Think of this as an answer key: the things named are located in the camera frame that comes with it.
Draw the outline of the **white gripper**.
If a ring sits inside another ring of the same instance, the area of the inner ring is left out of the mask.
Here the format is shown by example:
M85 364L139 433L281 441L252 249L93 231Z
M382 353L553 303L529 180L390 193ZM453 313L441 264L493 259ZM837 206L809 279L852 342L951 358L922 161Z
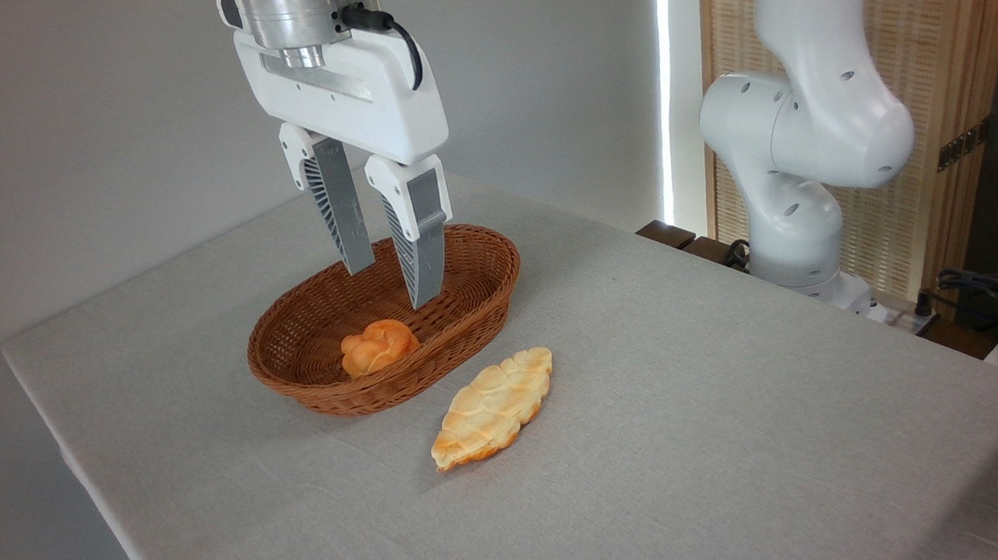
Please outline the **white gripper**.
M409 46L394 32L357 31L327 44L316 68L288 67L245 32L233 39L256 100L284 122L280 145L293 182L314 199L346 270L356 275L375 259L341 142L373 153L364 172L384 201L412 307L440 295L453 210L434 155L449 125L431 70L423 67L413 89Z

